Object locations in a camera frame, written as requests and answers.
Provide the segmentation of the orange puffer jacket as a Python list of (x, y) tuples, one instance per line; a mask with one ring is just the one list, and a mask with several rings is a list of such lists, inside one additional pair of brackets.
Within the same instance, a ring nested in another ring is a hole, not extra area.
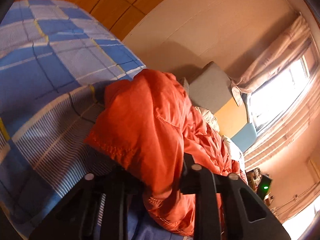
[(223, 176), (244, 177), (239, 162), (173, 74), (144, 69), (106, 86), (104, 103), (85, 143), (145, 184), (144, 205), (161, 227), (192, 236), (195, 197), (179, 191), (184, 154)]

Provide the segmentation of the wooden side table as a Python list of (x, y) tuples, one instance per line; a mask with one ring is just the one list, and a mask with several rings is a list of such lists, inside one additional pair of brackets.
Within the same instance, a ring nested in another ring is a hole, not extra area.
[(261, 198), (267, 206), (273, 201), (270, 193), (272, 178), (268, 174), (261, 173), (260, 168), (255, 168), (246, 173), (249, 186)]

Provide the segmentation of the white deer print pillow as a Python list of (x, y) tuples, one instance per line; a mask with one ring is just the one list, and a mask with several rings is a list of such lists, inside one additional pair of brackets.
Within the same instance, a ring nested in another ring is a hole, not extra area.
[(243, 152), (240, 150), (240, 148), (238, 148), (238, 146), (236, 146), (236, 144), (229, 137), (223, 135), (222, 140), (228, 149), (231, 159), (234, 161), (238, 161), (240, 164), (240, 170), (245, 172), (245, 159)]

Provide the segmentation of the pink striped curtain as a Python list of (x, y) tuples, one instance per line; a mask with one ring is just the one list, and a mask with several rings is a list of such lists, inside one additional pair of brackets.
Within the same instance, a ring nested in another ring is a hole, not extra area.
[(231, 92), (257, 132), (244, 151), (250, 171), (287, 148), (319, 114), (319, 49), (303, 15), (231, 80)]

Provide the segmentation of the grey yellow blue headboard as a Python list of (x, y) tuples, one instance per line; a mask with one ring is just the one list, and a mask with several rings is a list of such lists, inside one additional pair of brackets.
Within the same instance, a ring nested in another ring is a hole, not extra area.
[(231, 79), (214, 62), (208, 63), (191, 78), (179, 79), (194, 106), (209, 110), (217, 118), (220, 134), (232, 140), (242, 152), (257, 139), (253, 122), (244, 103), (238, 106), (231, 92)]

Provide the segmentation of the blue plaid bed sheet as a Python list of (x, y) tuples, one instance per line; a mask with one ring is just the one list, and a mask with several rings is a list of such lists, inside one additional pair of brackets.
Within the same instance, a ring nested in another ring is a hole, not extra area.
[(15, 2), (1, 22), (1, 207), (28, 239), (86, 174), (112, 161), (84, 144), (106, 85), (144, 64), (72, 3)]

